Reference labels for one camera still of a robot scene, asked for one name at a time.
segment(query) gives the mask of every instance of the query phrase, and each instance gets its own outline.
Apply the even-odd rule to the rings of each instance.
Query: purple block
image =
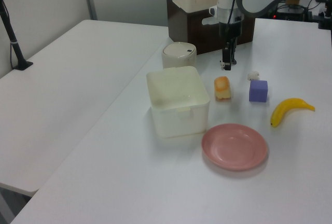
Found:
[[[268,97],[268,82],[266,80],[250,81],[249,101],[266,102]]]

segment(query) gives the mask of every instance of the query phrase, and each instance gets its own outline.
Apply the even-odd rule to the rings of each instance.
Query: black cable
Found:
[[[234,5],[235,5],[235,0],[233,0],[232,2],[232,7],[230,9],[230,14],[229,14],[229,18],[228,18],[228,21],[227,21],[227,25],[226,25],[226,29],[225,29],[225,32],[227,33],[229,31],[229,23],[230,23],[230,19],[232,17],[232,13],[233,13],[233,10],[234,10]]]
[[[10,44],[10,66],[11,66],[11,69],[14,69],[14,67],[12,65],[12,61],[11,61],[11,50],[12,50],[12,45]]]
[[[321,3],[318,3],[318,5],[320,5]],[[310,9],[308,9],[308,10],[312,10],[312,9],[314,9],[314,8],[316,8],[318,5],[316,5],[315,7],[312,7],[312,8],[310,8]]]
[[[307,6],[308,9],[309,9],[309,6],[310,6],[310,4],[311,4],[312,1],[313,1],[313,0],[310,0],[309,4],[308,4],[308,6]]]
[[[290,9],[298,9],[298,8],[302,8],[304,10],[306,10],[307,8],[302,6],[302,5],[281,5],[277,8],[277,10],[279,9],[284,9],[284,8],[290,8]]]
[[[7,6],[6,6],[5,2],[4,2],[4,0],[1,0],[0,3],[3,4],[3,6],[5,7],[6,14],[7,14],[7,16],[8,16],[8,21],[10,22],[9,11],[8,11],[8,9],[7,9]],[[11,55],[11,54],[12,54],[11,50],[12,50],[12,45],[11,45],[11,43],[10,43],[10,66],[11,66],[11,69],[14,69],[14,67],[13,67],[13,65],[12,65],[12,60],[11,60],[11,56],[12,56],[12,55]]]

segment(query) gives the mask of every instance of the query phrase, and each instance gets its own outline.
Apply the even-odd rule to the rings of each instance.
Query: pink plate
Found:
[[[214,164],[231,171],[257,166],[268,151],[258,132],[240,124],[220,124],[209,129],[203,136],[202,148]]]

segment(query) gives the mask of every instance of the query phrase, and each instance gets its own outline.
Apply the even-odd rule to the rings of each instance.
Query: yellow banana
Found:
[[[302,99],[290,98],[279,103],[271,115],[271,126],[277,127],[282,121],[285,113],[293,108],[306,108],[315,111],[315,107],[309,105]]]

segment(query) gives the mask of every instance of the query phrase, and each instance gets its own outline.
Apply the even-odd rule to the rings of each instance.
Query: brown wooden box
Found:
[[[202,25],[204,18],[211,17],[209,10],[186,13],[172,0],[167,0],[169,37],[173,41],[194,44],[197,54],[223,49],[225,40],[219,37],[219,24]],[[255,19],[245,17],[238,45],[253,41]]]

